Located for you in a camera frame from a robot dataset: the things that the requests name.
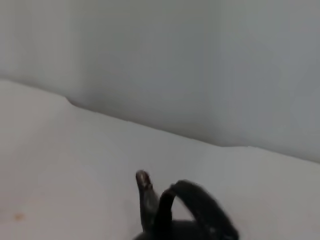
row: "white wall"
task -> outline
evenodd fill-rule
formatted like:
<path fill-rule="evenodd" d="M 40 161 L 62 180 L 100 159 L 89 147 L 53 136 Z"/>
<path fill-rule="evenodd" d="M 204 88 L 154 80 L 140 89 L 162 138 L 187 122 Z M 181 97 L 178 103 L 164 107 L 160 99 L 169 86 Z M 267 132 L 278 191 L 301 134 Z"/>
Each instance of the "white wall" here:
<path fill-rule="evenodd" d="M 317 0 L 4 2 L 3 76 L 209 143 L 320 158 Z"/>

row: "white countertop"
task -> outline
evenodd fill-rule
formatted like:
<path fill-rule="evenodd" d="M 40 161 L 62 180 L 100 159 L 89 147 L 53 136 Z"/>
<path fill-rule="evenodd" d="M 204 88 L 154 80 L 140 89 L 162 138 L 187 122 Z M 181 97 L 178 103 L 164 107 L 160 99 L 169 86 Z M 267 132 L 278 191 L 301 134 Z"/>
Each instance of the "white countertop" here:
<path fill-rule="evenodd" d="M 1 240 L 131 240 L 141 231 L 135 172 L 162 192 L 203 185 L 242 240 L 319 240 L 320 165 L 218 147 L 71 105 L 0 80 Z M 174 215 L 188 216 L 176 204 Z"/>

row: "white surface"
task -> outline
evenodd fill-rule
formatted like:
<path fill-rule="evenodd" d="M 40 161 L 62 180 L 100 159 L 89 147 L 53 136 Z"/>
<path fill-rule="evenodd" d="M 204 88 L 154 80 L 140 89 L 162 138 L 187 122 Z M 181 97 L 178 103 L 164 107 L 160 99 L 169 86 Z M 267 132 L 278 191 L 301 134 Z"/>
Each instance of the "white surface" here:
<path fill-rule="evenodd" d="M 0 113 L 0 209 L 12 214 L 0 221 L 2 240 L 132 239 L 141 231 L 141 168 L 159 193 L 179 179 L 202 184 L 242 240 L 320 238 L 316 163 L 209 145 L 8 81 L 0 81 Z M 188 216 L 177 204 L 174 215 Z"/>
<path fill-rule="evenodd" d="M 1 0 L 0 75 L 222 146 L 320 160 L 320 1 Z"/>

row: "black kettle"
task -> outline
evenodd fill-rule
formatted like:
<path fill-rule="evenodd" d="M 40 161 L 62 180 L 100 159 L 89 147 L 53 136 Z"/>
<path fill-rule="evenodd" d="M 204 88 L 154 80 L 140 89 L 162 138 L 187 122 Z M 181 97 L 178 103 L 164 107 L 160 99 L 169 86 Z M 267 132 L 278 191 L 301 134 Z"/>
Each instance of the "black kettle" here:
<path fill-rule="evenodd" d="M 147 172 L 136 173 L 143 232 L 134 240 L 238 240 L 236 228 L 218 203 L 195 183 L 180 180 L 160 198 Z M 171 207 L 180 198 L 194 220 L 173 220 Z"/>

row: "black handle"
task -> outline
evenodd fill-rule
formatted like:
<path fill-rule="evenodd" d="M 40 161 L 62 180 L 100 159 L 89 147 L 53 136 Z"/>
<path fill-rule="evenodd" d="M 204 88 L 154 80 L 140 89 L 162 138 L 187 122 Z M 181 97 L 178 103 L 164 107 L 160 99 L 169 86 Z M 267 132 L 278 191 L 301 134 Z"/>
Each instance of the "black handle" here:
<path fill-rule="evenodd" d="M 176 196 L 192 213 L 206 239 L 239 239 L 238 231 L 218 203 L 200 186 L 186 180 L 178 181 L 161 195 L 154 219 L 156 230 L 170 228 L 172 222 L 171 207 Z"/>

